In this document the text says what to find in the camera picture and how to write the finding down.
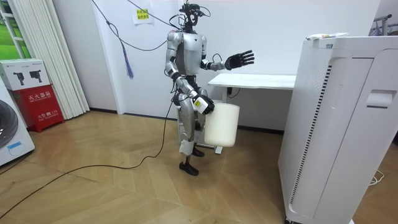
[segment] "blue tassel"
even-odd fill
[[[132,73],[132,69],[131,69],[131,66],[130,66],[130,63],[129,63],[129,59],[127,58],[126,48],[124,48],[124,44],[123,43],[122,43],[122,48],[123,48],[124,59],[126,61],[127,75],[132,80],[134,78],[134,74]]]

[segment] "yellow label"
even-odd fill
[[[137,18],[142,20],[142,19],[149,19],[148,15],[148,9],[137,9]]]

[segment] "wooden floor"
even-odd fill
[[[68,170],[138,164],[157,153],[162,131],[159,119],[90,112],[31,133],[34,153],[0,175],[0,215]],[[178,169],[177,139],[177,125],[168,121],[158,158],[134,170],[78,170],[21,203],[0,223],[283,223],[277,168],[282,136],[238,131],[235,147],[222,155],[205,149],[204,158],[192,159],[198,177]],[[381,170],[386,178],[369,188],[356,224],[398,221],[398,148],[390,148]]]

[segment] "air purifier vent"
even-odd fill
[[[301,173],[303,171],[305,158],[307,157],[308,148],[310,147],[313,130],[315,128],[315,123],[317,122],[319,109],[321,108],[323,95],[325,94],[326,85],[328,84],[329,75],[330,75],[330,72],[331,72],[331,67],[332,66],[329,65],[328,70],[326,71],[325,79],[323,80],[321,93],[320,93],[320,96],[319,96],[319,99],[318,99],[317,109],[315,110],[315,114],[313,116],[313,120],[312,120],[312,124],[311,124],[311,128],[310,128],[310,132],[308,134],[307,142],[305,143],[304,154],[303,154],[303,157],[302,157],[302,160],[301,160],[301,163],[300,163],[300,169],[298,170],[296,181],[294,183],[294,188],[293,188],[293,192],[292,192],[292,197],[290,198],[290,203],[293,203],[294,197],[295,197],[295,194],[296,194],[296,191],[297,191],[297,187],[299,186],[299,181],[300,181]]]

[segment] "red fire extinguisher box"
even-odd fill
[[[42,132],[53,124],[64,123],[51,85],[12,91],[29,131]]]

